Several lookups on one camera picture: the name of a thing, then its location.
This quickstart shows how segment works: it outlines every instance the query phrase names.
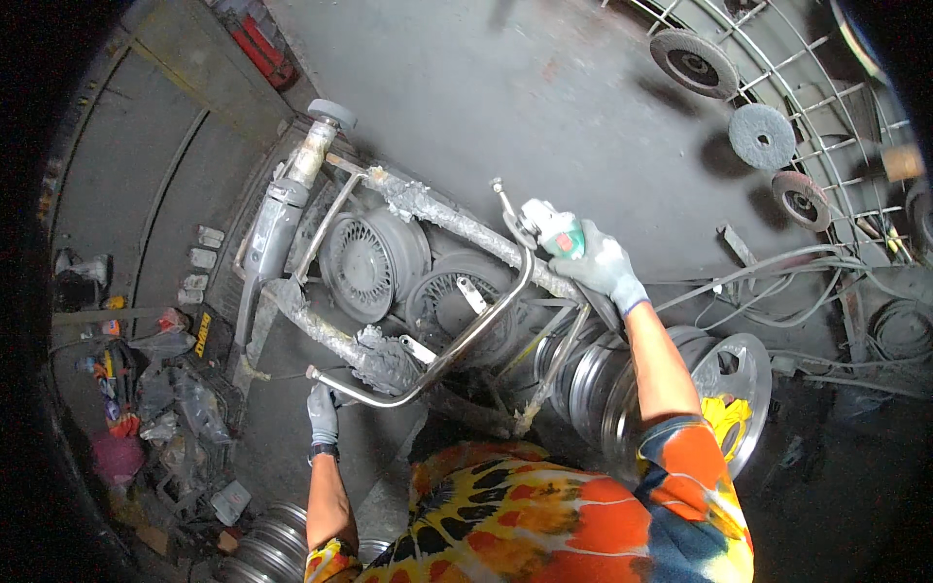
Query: metal grate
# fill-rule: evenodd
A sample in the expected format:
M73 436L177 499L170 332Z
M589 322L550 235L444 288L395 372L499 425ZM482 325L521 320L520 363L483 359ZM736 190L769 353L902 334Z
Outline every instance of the metal grate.
M900 233L898 237L889 237L882 233L883 239L870 239L855 221L862 216L880 215L883 224L909 224L903 206L885 203L895 194L892 188L897 199L906 197L907 188L904 181L899 185L888 182L880 153L882 148L912 142L910 124L892 91L868 77L864 70L860 82L845 87L830 76L824 62L826 55L821 61L817 50L834 36L842 42L842 33L838 26L833 26L826 35L812 32L816 17L832 18L829 2L625 2L654 20L649 35L662 27L685 28L724 49L742 79L733 104L765 103L785 113L795 126L798 149L791 165L797 172L809 175L829 198L834 226L828 231L830 242L848 249L872 267L902 264L900 258L891 260L884 249L889 241L908 240L909 236ZM604 0L602 6L608 3L609 0ZM828 113L835 114L833 117L842 126L841 134L826 133L821 118L825 119ZM876 243L883 245L880 254L874 251L874 257L867 257L870 248L879 249Z

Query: angle grinder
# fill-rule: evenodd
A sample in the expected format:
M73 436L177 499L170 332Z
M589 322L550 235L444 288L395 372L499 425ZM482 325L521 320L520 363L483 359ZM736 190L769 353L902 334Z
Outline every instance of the angle grinder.
M492 186L494 191L501 191L502 179L496 178ZM586 239L577 217L573 213L558 213L550 202L531 199L522 205L517 215L508 216L507 213L505 219L513 235L530 243L536 238L554 257L580 259L586 253ZM578 284L578 287L606 327L621 335L622 321L615 302L586 285Z

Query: wristwatch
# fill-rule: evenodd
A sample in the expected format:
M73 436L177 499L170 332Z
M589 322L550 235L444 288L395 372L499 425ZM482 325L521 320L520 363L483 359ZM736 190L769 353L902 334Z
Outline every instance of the wristwatch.
M308 454L308 465L313 466L312 460L318 453L327 453L332 455L334 457L334 461L337 463L339 463L341 460L341 453L337 450L337 444L315 443L311 446L311 453Z

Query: person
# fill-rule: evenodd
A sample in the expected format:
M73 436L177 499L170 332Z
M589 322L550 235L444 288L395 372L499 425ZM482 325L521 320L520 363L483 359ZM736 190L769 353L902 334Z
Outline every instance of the person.
M586 253L550 267L610 296L645 425L634 492L526 443L462 442L412 466L408 529L363 568L324 385L308 397L313 466L306 581L748 581L753 551L711 426L628 254L591 221Z

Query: hand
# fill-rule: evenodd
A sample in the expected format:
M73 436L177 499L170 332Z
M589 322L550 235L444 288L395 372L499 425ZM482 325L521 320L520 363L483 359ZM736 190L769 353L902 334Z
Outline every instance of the hand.
M619 246L619 242L599 232L591 220L581 220L580 225L586 240L586 253L580 259L555 257L549 267L612 298L622 317L641 302L649 301L645 287L632 271L629 254Z
M311 420L311 444L337 444L337 411L330 389L319 382L308 395L308 418Z

